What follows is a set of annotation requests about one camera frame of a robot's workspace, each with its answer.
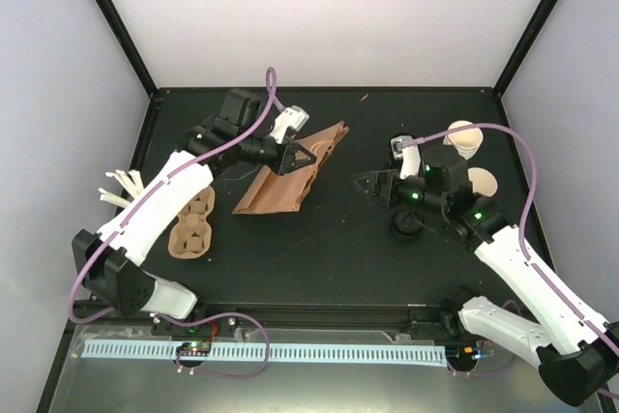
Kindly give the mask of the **black cup with coffee beans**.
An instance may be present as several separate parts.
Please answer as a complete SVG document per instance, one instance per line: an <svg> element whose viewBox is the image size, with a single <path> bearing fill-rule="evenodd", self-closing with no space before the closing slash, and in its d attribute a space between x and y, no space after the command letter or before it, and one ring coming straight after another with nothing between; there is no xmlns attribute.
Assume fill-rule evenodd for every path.
<svg viewBox="0 0 619 413"><path fill-rule="evenodd" d="M389 160L390 165L400 165L403 162L403 146L405 143L412 141L413 136L410 133L397 133L389 140Z"/></svg>

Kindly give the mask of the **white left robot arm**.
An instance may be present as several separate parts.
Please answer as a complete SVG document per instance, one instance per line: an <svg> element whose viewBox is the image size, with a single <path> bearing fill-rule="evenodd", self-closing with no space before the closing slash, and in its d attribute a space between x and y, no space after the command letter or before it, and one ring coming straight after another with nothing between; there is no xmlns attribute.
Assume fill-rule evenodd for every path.
<svg viewBox="0 0 619 413"><path fill-rule="evenodd" d="M225 95L218 113L191 128L162 170L115 218L96 232L80 230L72 240L78 270L73 290L84 287L124 316L138 312L173 318L187 335L200 333L208 312L184 285L154 276L142 264L173 218L238 162L287 175L315 163L315 155L292 139L308 121L298 106L280 111L265 135L256 134L276 103L243 89Z"/></svg>

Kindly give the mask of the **white wooden stirrers in glass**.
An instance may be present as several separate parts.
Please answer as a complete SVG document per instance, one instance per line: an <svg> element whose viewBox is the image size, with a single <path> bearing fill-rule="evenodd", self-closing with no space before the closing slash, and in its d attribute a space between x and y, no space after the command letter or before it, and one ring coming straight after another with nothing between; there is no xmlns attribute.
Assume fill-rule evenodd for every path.
<svg viewBox="0 0 619 413"><path fill-rule="evenodd" d="M111 204L121 209L127 208L133 200L137 199L145 190L141 173L139 170L107 171L106 178L113 179L121 189L120 194L109 192L103 188L98 188L99 201Z"/></svg>

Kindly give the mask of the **brown cardboard cup carrier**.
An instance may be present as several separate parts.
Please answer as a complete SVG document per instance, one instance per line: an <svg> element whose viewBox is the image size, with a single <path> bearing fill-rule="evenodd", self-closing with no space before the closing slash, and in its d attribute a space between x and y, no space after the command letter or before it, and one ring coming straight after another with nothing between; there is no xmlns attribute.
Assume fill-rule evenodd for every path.
<svg viewBox="0 0 619 413"><path fill-rule="evenodd" d="M215 208L216 193L212 187L200 191L177 215L170 230L168 252L176 259L196 259L211 247L213 229L208 217Z"/></svg>

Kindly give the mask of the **brown paper bag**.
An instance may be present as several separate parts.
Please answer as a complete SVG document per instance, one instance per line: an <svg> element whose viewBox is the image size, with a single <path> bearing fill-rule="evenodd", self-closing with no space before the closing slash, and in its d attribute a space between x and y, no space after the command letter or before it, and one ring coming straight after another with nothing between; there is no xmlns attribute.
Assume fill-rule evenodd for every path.
<svg viewBox="0 0 619 413"><path fill-rule="evenodd" d="M283 176L273 173L267 167L262 168L234 208L233 214L270 215L299 212L319 170L348 132L349 128L345 123L339 121L329 128L300 139L301 145L316 156L316 162Z"/></svg>

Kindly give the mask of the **right small circuit board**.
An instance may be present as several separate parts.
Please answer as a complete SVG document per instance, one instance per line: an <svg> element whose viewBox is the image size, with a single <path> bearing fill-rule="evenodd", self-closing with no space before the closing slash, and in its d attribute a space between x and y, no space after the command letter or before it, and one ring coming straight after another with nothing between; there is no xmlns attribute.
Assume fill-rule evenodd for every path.
<svg viewBox="0 0 619 413"><path fill-rule="evenodd" d="M496 346L493 343L447 346L445 352L447 358L456 362L478 361L493 356L496 353Z"/></svg>

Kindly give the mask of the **single black paper cup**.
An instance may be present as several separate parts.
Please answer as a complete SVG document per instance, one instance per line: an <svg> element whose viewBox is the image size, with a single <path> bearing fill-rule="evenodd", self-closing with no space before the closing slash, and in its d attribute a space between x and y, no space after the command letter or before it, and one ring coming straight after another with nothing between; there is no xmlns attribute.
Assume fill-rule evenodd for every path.
<svg viewBox="0 0 619 413"><path fill-rule="evenodd" d="M469 167L468 177L474 193L492 197L498 191L498 181L488 170L481 167Z"/></svg>

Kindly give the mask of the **black frame post right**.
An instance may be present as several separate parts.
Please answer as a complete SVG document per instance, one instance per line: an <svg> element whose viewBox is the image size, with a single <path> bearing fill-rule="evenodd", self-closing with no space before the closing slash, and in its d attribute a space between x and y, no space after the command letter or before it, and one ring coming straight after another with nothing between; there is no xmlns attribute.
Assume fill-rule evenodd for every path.
<svg viewBox="0 0 619 413"><path fill-rule="evenodd" d="M497 78L492 93L496 99L505 96L533 44L542 32L559 0L540 0L516 42L505 67Z"/></svg>

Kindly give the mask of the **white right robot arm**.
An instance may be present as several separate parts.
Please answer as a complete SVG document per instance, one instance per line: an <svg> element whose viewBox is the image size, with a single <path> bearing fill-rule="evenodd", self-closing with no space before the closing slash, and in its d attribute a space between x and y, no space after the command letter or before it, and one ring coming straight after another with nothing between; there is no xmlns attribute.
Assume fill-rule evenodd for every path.
<svg viewBox="0 0 619 413"><path fill-rule="evenodd" d="M528 320L475 296L442 310L452 338L467 333L508 349L536 369L548 389L580 406L618 373L618 325L593 310L529 246L497 203L474 192L468 163L452 146L406 148L400 169L356 174L369 203L434 216L485 263L532 313Z"/></svg>

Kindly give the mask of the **left small circuit board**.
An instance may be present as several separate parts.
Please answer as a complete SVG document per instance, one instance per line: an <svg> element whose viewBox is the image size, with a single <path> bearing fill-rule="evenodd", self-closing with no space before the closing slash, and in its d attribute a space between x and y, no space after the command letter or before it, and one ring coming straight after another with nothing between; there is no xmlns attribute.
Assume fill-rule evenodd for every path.
<svg viewBox="0 0 619 413"><path fill-rule="evenodd" d="M210 341L187 341L176 348L176 356L205 357L210 354L212 343Z"/></svg>

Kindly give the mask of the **black frame post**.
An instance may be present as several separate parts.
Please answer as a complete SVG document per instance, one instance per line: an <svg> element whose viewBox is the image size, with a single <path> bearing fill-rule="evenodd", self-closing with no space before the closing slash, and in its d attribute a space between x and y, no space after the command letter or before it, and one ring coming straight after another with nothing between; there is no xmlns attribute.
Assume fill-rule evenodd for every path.
<svg viewBox="0 0 619 413"><path fill-rule="evenodd" d="M505 96L533 44L542 32L559 0L540 0L516 42L505 67L497 78L492 93L496 99Z"/></svg>
<svg viewBox="0 0 619 413"><path fill-rule="evenodd" d="M148 97L158 93L158 86L149 73L144 60L142 59L133 38L127 29L123 18L118 12L113 0L94 0L103 15L110 31L116 42L120 45L125 57L130 63L134 74L139 80L142 88Z"/></svg>

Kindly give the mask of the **stack of black paper cups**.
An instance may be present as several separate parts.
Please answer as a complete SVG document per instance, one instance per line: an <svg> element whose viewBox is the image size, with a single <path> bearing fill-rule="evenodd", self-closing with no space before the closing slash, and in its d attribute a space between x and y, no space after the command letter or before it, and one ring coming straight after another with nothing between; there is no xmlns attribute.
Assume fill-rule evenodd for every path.
<svg viewBox="0 0 619 413"><path fill-rule="evenodd" d="M449 133L443 138L444 145L455 147L457 152L466 160L470 160L476 155L483 141L484 134L479 128Z"/></svg>

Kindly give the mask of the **small circuit board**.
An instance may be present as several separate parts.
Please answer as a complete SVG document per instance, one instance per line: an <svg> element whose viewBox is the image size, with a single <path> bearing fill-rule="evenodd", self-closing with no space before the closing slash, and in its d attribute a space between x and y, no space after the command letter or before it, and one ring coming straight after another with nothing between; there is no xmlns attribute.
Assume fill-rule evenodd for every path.
<svg viewBox="0 0 619 413"><path fill-rule="evenodd" d="M205 357L210 354L212 343L210 341L187 341L176 348L176 356Z"/></svg>
<svg viewBox="0 0 619 413"><path fill-rule="evenodd" d="M447 358L456 362L478 361L493 356L496 353L496 346L493 343L447 346L445 352Z"/></svg>

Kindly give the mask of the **black frame post left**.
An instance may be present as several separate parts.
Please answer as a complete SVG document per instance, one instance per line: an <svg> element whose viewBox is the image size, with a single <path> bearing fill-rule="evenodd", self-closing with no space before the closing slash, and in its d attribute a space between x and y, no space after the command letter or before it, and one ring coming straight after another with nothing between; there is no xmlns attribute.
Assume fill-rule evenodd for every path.
<svg viewBox="0 0 619 413"><path fill-rule="evenodd" d="M139 80L142 88L148 97L158 93L158 86L149 73L144 60L142 59L133 38L127 29L123 18L118 12L113 0L94 0L103 15L110 31L116 42L120 45L125 57L130 63L134 74Z"/></svg>

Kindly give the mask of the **black front aluminium rail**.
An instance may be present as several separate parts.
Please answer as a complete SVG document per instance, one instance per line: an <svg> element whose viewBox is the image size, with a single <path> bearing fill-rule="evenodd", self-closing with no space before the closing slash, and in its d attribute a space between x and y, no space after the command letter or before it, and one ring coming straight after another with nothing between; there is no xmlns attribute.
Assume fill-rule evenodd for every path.
<svg viewBox="0 0 619 413"><path fill-rule="evenodd" d="M246 314L267 329L378 330L405 333L421 339L457 339L463 334L456 313L444 306L322 306L248 305L198 303L184 323L195 323L201 333L204 319L217 315L221 335L230 334L244 323L237 315Z"/></svg>

